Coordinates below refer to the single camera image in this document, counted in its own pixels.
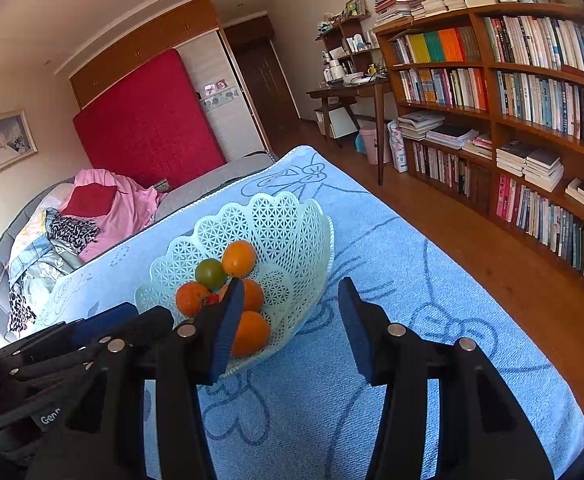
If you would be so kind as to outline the wooden bookshelf with books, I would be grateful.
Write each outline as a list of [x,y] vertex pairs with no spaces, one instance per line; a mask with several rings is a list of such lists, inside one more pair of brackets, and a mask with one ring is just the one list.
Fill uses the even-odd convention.
[[584,1],[374,4],[408,172],[584,287]]

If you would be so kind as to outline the orange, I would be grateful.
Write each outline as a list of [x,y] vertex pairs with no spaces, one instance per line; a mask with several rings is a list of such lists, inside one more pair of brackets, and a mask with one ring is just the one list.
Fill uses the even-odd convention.
[[222,254],[222,267],[232,278],[246,278],[254,269],[256,251],[246,240],[230,243]]

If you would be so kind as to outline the small wooden desk shelf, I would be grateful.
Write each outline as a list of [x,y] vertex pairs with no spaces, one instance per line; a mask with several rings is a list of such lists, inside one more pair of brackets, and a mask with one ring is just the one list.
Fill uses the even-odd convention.
[[385,75],[379,43],[371,28],[366,0],[348,0],[339,13],[327,13],[317,26],[316,41],[324,44],[324,82],[354,86]]

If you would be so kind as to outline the white lattice plastic basket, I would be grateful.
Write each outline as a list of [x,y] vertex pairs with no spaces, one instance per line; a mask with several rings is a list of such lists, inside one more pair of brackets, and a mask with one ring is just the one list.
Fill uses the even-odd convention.
[[256,251],[249,278],[264,290],[262,312],[270,337],[254,356],[232,358],[225,378],[273,356],[296,335],[326,291],[334,260],[332,221],[316,200],[299,200],[290,192],[258,193],[247,205],[226,204],[218,214],[198,220],[190,235],[175,237],[166,254],[150,264],[150,281],[135,291],[138,310],[161,306],[172,312],[175,324],[184,322],[176,307],[178,287],[194,279],[198,263],[220,258],[236,240],[246,240]]

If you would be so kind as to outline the dark wooden door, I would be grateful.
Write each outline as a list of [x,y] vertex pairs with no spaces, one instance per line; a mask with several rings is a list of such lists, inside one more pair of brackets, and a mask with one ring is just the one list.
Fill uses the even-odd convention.
[[293,129],[298,112],[271,42],[244,44],[234,55],[268,138],[274,140]]

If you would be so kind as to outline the large green tomato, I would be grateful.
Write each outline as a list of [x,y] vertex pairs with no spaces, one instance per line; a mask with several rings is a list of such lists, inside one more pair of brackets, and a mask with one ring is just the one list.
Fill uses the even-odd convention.
[[226,284],[227,274],[219,260],[207,258],[196,266],[194,278],[210,292],[216,292]]

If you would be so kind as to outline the small orange mandarin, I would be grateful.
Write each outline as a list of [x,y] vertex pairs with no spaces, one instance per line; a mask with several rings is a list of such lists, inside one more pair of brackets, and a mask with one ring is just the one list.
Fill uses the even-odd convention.
[[208,296],[210,291],[204,285],[187,282],[176,290],[176,307],[186,318],[194,318],[206,304]]

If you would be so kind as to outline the black white patterned cloth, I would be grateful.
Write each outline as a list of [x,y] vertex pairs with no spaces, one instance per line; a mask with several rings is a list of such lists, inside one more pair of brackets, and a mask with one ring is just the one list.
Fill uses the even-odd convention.
[[100,233],[92,220],[62,216],[50,212],[46,218],[48,238],[78,256]]

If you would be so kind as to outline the dark wooden desk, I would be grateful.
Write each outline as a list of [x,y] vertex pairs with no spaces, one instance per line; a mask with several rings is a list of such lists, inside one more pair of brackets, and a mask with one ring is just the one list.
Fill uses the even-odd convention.
[[[384,96],[392,91],[388,78],[375,79],[364,84],[354,84],[354,86],[327,86],[318,89],[307,91],[306,94],[313,100],[320,101],[320,108],[322,118],[324,118],[324,138],[326,140],[333,139],[337,146],[341,145],[341,141],[333,135],[331,117],[330,117],[330,100],[337,99],[339,104],[345,108],[348,117],[352,120],[355,126],[359,126],[358,119],[368,120],[374,122],[376,126],[376,144],[377,144],[377,182],[382,185],[384,181],[384,155],[385,142],[388,140],[386,133],[385,120],[385,106]],[[352,105],[362,99],[372,99],[374,114],[372,116],[364,116],[355,114],[352,111]]]

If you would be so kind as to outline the red cherry tomato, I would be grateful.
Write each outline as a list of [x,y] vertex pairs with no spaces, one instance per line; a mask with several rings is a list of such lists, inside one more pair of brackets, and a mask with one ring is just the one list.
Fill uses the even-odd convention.
[[219,294],[216,294],[216,292],[210,292],[206,297],[205,304],[207,306],[209,306],[210,304],[218,304],[218,303],[219,303]]

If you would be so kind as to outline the pink clothing pile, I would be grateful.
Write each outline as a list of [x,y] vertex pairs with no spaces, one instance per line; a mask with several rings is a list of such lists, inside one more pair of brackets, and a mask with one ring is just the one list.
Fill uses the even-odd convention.
[[[116,186],[117,192],[112,208],[107,214],[97,218],[81,218],[92,220],[100,229],[96,240],[78,255],[83,263],[100,256],[118,243],[150,226],[158,211],[158,205],[165,198],[165,194],[158,192],[153,186],[143,188],[132,178],[120,176],[105,169],[80,170],[74,178],[73,190],[76,186],[89,183]],[[68,204],[71,194],[61,205],[60,214]]]

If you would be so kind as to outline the grey bed mattress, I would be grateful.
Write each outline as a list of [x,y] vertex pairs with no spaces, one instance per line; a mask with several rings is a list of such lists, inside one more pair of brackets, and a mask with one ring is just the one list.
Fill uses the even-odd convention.
[[178,209],[274,163],[268,152],[228,162],[172,192],[105,169],[83,169],[33,198],[0,238],[0,335],[34,326],[57,281]]

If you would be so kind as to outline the oval orange kumquat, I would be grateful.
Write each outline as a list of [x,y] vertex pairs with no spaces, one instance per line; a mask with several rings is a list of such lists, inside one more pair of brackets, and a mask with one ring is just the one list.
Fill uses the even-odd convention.
[[265,302],[263,289],[250,278],[242,278],[241,283],[243,284],[243,311],[259,311]]

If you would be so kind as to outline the red upright mattress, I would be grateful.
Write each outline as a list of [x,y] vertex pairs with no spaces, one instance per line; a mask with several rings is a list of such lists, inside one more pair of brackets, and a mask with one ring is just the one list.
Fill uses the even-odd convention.
[[87,105],[73,124],[91,165],[144,188],[178,188],[226,164],[184,62],[167,50]]

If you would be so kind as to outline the large orange mandarin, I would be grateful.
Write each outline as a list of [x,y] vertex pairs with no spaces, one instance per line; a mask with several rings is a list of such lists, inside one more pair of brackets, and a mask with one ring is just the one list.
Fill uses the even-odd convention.
[[255,311],[244,311],[234,335],[231,355],[244,358],[262,350],[270,337],[270,325],[264,316]]

